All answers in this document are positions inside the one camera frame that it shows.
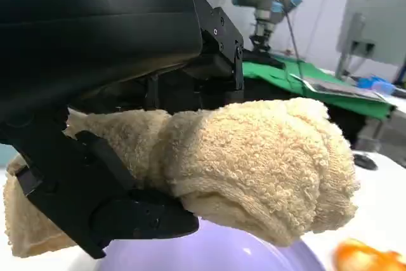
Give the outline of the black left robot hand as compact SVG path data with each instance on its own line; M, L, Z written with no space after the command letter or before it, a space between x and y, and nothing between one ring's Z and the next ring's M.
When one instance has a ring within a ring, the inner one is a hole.
M156 106L157 77L179 68L210 99L238 101L243 45L206 0L1 0L1 142L20 154L4 188L13 254L76 244L97 259L115 239L197 231L179 201L137 189L106 140L64 130L70 109Z

